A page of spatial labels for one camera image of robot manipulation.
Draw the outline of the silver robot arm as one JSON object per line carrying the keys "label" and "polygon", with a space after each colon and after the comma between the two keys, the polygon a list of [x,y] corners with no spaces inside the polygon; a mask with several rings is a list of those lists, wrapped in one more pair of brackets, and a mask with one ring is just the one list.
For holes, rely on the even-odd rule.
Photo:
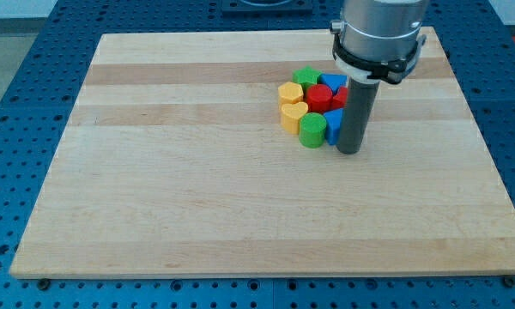
{"label": "silver robot arm", "polygon": [[428,0],[345,0],[330,32],[357,58],[402,60],[415,49],[427,6]]}

